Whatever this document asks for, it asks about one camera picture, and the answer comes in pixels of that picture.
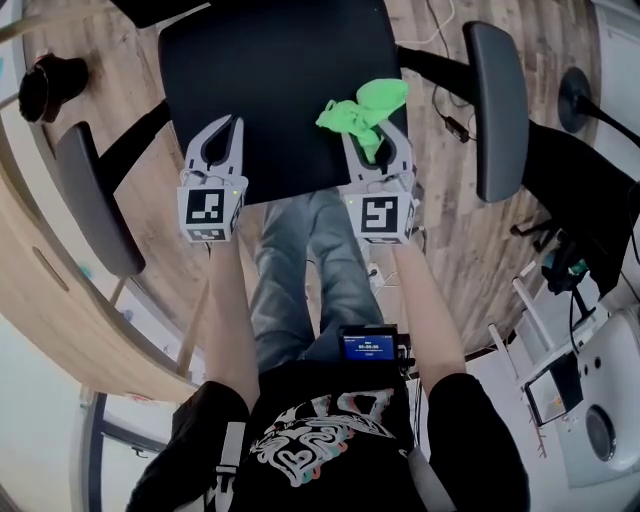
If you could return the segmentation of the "green microfibre cloth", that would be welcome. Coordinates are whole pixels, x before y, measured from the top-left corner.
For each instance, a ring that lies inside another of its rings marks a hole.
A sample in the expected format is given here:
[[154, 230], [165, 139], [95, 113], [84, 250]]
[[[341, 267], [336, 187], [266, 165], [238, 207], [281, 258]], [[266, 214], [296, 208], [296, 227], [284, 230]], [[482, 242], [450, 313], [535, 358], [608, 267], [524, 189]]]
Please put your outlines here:
[[369, 164], [376, 160], [382, 138], [374, 127], [405, 105], [410, 87], [402, 79], [375, 79], [362, 85], [356, 100], [330, 100], [315, 124], [354, 136]]

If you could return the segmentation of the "black-framed tablet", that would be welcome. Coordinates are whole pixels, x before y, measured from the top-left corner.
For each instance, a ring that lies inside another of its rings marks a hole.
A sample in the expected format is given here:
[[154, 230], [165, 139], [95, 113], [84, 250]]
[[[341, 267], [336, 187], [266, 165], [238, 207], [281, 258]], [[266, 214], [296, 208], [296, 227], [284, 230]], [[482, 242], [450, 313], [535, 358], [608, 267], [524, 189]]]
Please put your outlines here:
[[583, 400], [576, 354], [556, 358], [525, 383], [524, 393], [537, 427], [571, 412]]

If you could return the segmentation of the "wooden table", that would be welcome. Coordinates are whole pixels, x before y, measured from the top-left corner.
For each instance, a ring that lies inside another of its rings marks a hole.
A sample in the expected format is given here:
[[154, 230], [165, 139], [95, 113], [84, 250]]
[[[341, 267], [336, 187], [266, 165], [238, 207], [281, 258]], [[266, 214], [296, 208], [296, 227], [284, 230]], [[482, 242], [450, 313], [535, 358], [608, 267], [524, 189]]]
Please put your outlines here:
[[0, 314], [94, 391], [180, 403], [196, 390], [74, 262], [35, 202], [1, 120]]

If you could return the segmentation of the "white table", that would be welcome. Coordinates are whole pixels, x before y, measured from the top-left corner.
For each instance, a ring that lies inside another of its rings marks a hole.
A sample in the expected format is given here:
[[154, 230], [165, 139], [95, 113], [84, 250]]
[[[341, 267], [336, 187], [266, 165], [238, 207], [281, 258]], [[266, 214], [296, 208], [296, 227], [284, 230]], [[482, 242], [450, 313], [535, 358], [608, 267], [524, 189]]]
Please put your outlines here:
[[488, 331], [495, 342], [502, 361], [524, 401], [535, 432], [539, 438], [545, 437], [565, 416], [542, 427], [537, 427], [524, 393], [524, 385], [543, 368], [570, 351], [576, 354], [617, 311], [640, 306], [640, 280], [621, 276], [617, 286], [604, 297], [598, 295], [598, 288], [591, 279], [578, 285], [578, 289], [588, 308], [596, 311], [580, 326], [570, 327], [570, 293], [554, 295], [546, 289], [531, 294], [521, 279], [512, 282], [513, 288], [524, 305], [519, 321], [510, 334], [501, 335], [495, 325]]

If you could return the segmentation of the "white power strip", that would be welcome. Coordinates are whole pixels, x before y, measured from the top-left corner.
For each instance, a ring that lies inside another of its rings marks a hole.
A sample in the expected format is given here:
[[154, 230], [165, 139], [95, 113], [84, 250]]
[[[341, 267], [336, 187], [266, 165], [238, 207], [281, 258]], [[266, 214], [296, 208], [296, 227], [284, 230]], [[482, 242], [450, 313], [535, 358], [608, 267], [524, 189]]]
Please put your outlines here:
[[373, 290], [377, 290], [379, 288], [397, 287], [397, 284], [391, 283], [391, 280], [397, 275], [396, 271], [384, 275], [378, 264], [369, 263], [367, 266], [367, 272], [369, 282]]

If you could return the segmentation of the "black tripod stand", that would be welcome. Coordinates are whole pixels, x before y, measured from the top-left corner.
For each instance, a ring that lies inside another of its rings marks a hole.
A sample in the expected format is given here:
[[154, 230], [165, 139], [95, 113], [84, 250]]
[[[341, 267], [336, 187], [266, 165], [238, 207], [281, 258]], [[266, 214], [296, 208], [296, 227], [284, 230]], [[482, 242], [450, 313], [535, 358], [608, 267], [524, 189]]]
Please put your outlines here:
[[579, 247], [564, 232], [557, 235], [557, 240], [555, 249], [545, 257], [542, 275], [554, 295], [570, 293], [570, 327], [574, 330], [596, 311], [586, 306], [578, 289], [589, 268]]

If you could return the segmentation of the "person's right forearm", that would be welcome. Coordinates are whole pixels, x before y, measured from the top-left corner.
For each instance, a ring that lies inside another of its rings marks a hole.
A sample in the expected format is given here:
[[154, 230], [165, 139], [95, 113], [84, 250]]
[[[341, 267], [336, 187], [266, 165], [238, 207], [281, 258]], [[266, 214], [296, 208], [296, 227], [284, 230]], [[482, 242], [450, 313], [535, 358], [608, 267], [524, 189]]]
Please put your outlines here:
[[435, 385], [466, 371], [461, 336], [425, 255], [415, 244], [393, 248], [413, 357], [429, 395]]

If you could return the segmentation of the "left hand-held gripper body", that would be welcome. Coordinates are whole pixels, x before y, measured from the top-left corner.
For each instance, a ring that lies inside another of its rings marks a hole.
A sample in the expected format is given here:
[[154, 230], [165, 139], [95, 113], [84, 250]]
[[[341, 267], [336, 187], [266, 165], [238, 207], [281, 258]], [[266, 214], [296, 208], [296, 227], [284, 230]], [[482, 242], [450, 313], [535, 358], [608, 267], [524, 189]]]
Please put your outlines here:
[[248, 180], [184, 170], [177, 188], [178, 220], [190, 243], [229, 242], [244, 206]]

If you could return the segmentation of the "black shoe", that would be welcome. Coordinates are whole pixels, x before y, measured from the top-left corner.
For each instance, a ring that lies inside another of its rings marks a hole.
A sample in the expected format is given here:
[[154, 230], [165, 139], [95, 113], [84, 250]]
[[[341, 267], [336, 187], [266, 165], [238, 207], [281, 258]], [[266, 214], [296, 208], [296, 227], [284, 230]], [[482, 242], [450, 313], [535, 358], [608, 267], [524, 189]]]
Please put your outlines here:
[[82, 58], [61, 58], [48, 53], [23, 76], [18, 93], [19, 111], [29, 123], [53, 123], [61, 107], [79, 96], [89, 81]]

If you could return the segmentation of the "person's leg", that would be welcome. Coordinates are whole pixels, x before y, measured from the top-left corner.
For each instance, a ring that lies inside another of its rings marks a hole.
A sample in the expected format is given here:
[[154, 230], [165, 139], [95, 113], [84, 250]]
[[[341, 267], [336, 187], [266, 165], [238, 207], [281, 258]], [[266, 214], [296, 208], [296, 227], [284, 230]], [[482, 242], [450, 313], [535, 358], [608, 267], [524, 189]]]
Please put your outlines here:
[[315, 342], [306, 296], [315, 193], [271, 202], [255, 256], [259, 274], [250, 304], [261, 374], [304, 356]]
[[339, 192], [314, 192], [309, 207], [310, 244], [321, 282], [321, 319], [320, 335], [306, 350], [305, 358], [334, 361], [341, 356], [341, 327], [381, 325], [384, 320]]

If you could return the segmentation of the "person's right leg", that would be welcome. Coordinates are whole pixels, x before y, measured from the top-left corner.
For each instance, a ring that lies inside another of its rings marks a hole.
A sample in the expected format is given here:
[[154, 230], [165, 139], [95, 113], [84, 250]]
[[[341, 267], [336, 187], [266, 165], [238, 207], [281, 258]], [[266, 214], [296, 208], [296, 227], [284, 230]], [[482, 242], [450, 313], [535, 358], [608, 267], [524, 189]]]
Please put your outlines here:
[[341, 356], [341, 327], [381, 325], [384, 320], [339, 192], [314, 192], [309, 207], [310, 244], [321, 282], [321, 319], [320, 335], [306, 350], [305, 358], [334, 361]]

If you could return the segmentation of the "person's black printed t-shirt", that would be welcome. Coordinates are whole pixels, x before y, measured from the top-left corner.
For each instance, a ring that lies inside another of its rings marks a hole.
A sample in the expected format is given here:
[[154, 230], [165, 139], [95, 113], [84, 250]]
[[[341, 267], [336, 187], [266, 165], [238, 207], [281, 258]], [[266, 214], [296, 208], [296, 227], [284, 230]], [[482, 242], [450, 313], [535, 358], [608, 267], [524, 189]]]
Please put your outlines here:
[[[526, 470], [480, 382], [445, 377], [428, 397], [430, 466], [457, 512], [529, 512]], [[204, 383], [126, 512], [424, 512], [411, 475], [406, 384], [392, 364], [296, 361], [267, 371], [249, 409]]]

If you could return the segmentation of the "black round-base stand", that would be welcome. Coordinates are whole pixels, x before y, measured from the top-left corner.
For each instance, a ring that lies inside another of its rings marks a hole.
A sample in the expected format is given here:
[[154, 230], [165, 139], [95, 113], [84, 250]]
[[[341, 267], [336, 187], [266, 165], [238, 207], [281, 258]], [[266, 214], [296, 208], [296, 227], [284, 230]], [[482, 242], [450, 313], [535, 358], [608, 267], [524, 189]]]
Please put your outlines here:
[[624, 135], [640, 149], [640, 136], [605, 113], [591, 100], [586, 74], [578, 67], [569, 68], [560, 82], [557, 110], [560, 124], [569, 133], [579, 132], [589, 118], [602, 121]]

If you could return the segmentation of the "black chest-mounted screen device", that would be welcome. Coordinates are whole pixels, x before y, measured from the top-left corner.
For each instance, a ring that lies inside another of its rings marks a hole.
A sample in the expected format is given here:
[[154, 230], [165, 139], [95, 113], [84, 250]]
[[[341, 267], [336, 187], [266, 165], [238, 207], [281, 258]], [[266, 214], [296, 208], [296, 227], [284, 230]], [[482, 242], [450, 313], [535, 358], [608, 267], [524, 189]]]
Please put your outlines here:
[[415, 366], [410, 336], [400, 334], [396, 325], [344, 326], [338, 339], [345, 361], [394, 363], [404, 375]]

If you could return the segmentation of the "black chair seat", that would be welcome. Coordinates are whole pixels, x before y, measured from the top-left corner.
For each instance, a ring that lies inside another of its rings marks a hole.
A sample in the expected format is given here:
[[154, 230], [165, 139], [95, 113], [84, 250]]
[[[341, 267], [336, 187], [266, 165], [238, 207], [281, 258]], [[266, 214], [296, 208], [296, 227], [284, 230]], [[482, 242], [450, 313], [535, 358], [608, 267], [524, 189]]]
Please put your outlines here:
[[346, 184], [341, 138], [317, 118], [400, 76], [384, 0], [216, 0], [164, 28], [158, 51], [181, 146], [218, 118], [242, 118], [251, 205]]

